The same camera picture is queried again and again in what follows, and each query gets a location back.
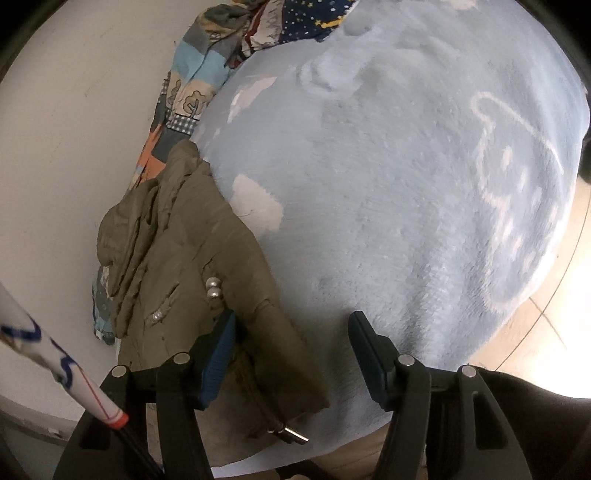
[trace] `light blue fleece blanket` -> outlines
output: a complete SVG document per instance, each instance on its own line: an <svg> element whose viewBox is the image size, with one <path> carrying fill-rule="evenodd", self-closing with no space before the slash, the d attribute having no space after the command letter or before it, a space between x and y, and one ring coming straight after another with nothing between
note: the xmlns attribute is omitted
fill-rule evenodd
<svg viewBox="0 0 591 480"><path fill-rule="evenodd" d="M539 285L564 232L584 87L514 0L361 0L325 42L255 53L192 139L252 229L332 406L216 476L310 458L389 415L346 335L466 362Z"/></svg>

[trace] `navy fabric with stars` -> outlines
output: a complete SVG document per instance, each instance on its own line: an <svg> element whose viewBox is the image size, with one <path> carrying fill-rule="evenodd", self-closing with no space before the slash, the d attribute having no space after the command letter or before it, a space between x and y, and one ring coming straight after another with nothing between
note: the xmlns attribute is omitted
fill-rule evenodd
<svg viewBox="0 0 591 480"><path fill-rule="evenodd" d="M285 0L279 43L304 38L323 41L352 5L353 0Z"/></svg>

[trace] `floor tile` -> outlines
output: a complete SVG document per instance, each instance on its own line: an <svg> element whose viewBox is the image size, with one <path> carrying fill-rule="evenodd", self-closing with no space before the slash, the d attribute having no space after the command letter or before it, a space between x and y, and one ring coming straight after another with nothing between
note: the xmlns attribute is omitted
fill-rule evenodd
<svg viewBox="0 0 591 480"><path fill-rule="evenodd" d="M545 315L579 361L589 361L591 340L591 211L579 244Z"/></svg>
<svg viewBox="0 0 591 480"><path fill-rule="evenodd" d="M538 307L531 300L526 300L509 322L470 359L470 363L488 370L499 368L528 334L540 315Z"/></svg>
<svg viewBox="0 0 591 480"><path fill-rule="evenodd" d="M543 315L499 371L561 395L591 398L587 364L573 361Z"/></svg>
<svg viewBox="0 0 591 480"><path fill-rule="evenodd" d="M573 256L575 247L579 240L579 235L583 228L589 198L591 195L591 186L586 184L580 178L577 179L577 186L574 194L573 207L570 212L569 224L566 228L563 240L557 251L556 261L545 278L541 287L531 296L534 303L543 311L556 288L560 284L564 273L569 266L570 259Z"/></svg>

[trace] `red stripe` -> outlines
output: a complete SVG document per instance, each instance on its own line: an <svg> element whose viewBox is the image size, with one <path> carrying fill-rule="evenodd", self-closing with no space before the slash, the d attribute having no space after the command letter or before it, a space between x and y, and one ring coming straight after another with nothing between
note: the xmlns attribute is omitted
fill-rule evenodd
<svg viewBox="0 0 591 480"><path fill-rule="evenodd" d="M261 7L259 8L259 11L256 13L255 17L252 19L251 27L248 29L248 31L244 35L244 40L246 41L248 46L251 48L251 50L252 50L251 37L258 30L258 27L261 23L262 14L265 10L265 7L267 6L267 3L268 2L265 2L264 4L261 5Z"/></svg>
<svg viewBox="0 0 591 480"><path fill-rule="evenodd" d="M84 378L84 381L86 382L86 385L88 385L88 388L92 392L92 396L95 398L96 402L99 404L100 409L105 414L106 420L103 420L103 421L106 423L109 420L114 419L117 415L114 415L112 418L109 417L109 414L106 412L105 408L103 407L103 404L100 402L99 397L96 396L96 393L95 393L94 389L92 388L92 386L90 385L90 382L86 378L86 375L84 374L84 370L82 370L80 367L78 367L78 369L80 370L80 373L82 374L82 378Z"/></svg>

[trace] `jacket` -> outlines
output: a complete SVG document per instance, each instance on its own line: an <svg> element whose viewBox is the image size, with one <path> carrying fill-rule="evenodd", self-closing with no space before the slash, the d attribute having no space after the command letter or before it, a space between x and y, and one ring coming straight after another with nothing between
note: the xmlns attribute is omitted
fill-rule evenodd
<svg viewBox="0 0 591 480"><path fill-rule="evenodd" d="M275 441L268 430L328 406L319 370L281 312L255 237L189 140L171 150L156 178L109 210L97 253L109 268L119 363L132 371L188 351L225 306L236 313L238 341L218 398L196 412L212 466L257 453ZM209 277L221 279L222 299L207 297Z"/></svg>

